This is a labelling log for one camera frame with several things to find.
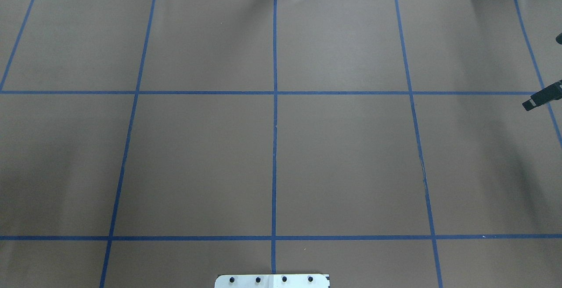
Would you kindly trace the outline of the brown paper table cover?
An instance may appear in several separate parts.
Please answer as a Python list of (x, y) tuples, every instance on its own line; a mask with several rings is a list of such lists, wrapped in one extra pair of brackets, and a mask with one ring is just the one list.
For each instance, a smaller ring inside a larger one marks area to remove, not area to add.
[(561, 0), (1, 0), (1, 286), (559, 288)]

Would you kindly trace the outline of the white pedestal column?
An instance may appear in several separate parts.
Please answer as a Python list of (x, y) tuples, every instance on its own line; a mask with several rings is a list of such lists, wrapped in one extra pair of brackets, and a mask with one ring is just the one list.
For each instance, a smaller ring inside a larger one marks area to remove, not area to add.
[(329, 288), (327, 274), (232, 274), (220, 275), (215, 288)]

